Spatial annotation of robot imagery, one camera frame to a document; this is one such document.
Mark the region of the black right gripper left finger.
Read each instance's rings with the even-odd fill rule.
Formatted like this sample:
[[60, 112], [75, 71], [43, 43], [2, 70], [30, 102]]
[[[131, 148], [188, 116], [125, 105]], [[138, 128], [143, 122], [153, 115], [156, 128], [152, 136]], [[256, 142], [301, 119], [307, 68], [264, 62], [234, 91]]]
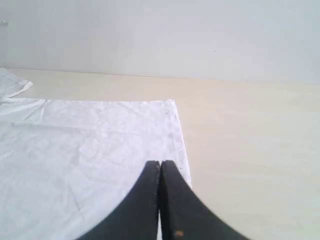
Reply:
[[156, 240], [160, 163], [147, 161], [121, 203], [80, 240]]

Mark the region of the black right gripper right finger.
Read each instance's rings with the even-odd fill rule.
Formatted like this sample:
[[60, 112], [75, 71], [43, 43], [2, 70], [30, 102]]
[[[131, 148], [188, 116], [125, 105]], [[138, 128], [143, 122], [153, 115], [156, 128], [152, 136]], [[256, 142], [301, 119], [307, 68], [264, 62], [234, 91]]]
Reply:
[[196, 196], [172, 160], [161, 163], [159, 212], [163, 240], [246, 240]]

